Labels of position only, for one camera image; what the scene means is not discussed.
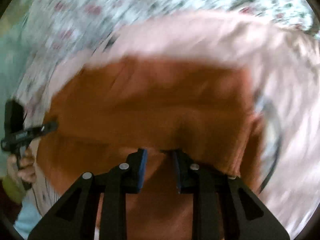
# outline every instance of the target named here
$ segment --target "human hand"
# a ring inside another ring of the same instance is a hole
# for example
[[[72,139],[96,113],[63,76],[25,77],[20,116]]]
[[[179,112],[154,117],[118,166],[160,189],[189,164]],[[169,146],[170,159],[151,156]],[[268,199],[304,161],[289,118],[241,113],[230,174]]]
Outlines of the human hand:
[[[25,151],[25,156],[20,160],[20,168],[18,171],[16,166],[17,158],[14,154],[10,155],[7,160],[7,176],[11,178],[11,180],[20,187],[22,179],[28,183],[36,182],[36,171],[33,166],[35,159],[32,156],[32,151],[28,148]]]

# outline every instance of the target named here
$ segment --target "folded orange garment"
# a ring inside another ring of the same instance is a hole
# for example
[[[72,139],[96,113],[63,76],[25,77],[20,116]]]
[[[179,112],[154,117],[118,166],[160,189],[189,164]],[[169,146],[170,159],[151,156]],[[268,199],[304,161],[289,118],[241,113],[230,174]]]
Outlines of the folded orange garment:
[[[144,187],[127,196],[129,239],[191,239],[192,196],[178,195],[170,157],[198,163],[258,188],[263,123],[253,111],[250,73],[191,61],[125,57],[84,66],[52,100],[37,163],[64,193],[85,171],[107,172],[147,148]]]

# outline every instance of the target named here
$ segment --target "sleeve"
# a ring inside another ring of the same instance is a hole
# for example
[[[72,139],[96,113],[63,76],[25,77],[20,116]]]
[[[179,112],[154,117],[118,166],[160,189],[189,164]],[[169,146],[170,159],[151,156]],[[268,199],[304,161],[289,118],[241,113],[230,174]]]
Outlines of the sleeve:
[[[5,190],[5,185],[7,183],[7,179],[3,179],[0,181],[0,209],[3,210],[4,215],[9,219],[9,221],[14,224],[16,221],[20,210],[22,208],[22,204],[17,203],[13,200],[10,199],[8,196],[6,190]]]

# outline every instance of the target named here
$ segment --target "silver screw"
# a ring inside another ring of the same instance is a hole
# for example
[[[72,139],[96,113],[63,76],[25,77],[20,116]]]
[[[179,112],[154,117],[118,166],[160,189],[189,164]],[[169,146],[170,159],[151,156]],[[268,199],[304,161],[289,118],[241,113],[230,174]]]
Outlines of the silver screw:
[[[90,179],[91,177],[92,177],[91,172],[85,172],[84,174],[82,174],[82,178],[84,179]]]
[[[129,164],[128,164],[128,163],[121,163],[121,164],[119,165],[119,168],[120,168],[121,170],[126,170],[127,168],[129,168]]]
[[[190,165],[190,169],[192,169],[193,171],[197,171],[199,170],[199,165],[198,164],[195,164],[195,163],[192,163]]]

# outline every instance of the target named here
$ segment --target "bed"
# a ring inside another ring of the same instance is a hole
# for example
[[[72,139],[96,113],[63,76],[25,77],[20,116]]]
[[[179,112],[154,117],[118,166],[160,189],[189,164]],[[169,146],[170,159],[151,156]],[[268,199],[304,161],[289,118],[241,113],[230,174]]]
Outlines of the bed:
[[[124,25],[194,9],[239,11],[299,29],[315,39],[320,37],[317,4],[310,7],[306,0],[12,0],[0,20],[0,57],[5,62],[0,76],[0,90],[5,91],[1,105],[16,95],[30,108],[29,124],[39,124],[48,104],[41,97],[56,65],[79,50],[95,50]],[[268,164],[265,178],[272,175],[271,168]],[[43,179],[51,195],[48,201],[55,202],[59,196]],[[41,194],[34,195],[35,199],[43,198]],[[312,205],[310,212],[315,209],[316,205]],[[297,236],[300,231],[295,230],[292,235]]]

